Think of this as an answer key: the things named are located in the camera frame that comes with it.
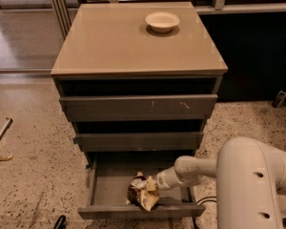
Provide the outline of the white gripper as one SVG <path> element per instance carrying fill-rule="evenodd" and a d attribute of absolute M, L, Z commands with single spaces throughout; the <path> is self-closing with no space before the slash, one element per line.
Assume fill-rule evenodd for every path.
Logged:
<path fill-rule="evenodd" d="M 187 184 L 187 180 L 179 175 L 174 167 L 163 170 L 156 175 L 156 180 L 148 176 L 146 182 L 146 190 L 148 192 L 153 192 L 157 190 L 171 190 L 174 187 L 182 187 Z"/>

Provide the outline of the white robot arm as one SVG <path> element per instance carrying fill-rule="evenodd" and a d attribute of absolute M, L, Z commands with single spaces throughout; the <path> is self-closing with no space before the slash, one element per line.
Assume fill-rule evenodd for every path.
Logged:
<path fill-rule="evenodd" d="M 201 176 L 216 181 L 217 229 L 283 229 L 277 197 L 286 195 L 286 152 L 234 137 L 215 159 L 181 156 L 155 176 L 160 190 L 189 187 Z"/>

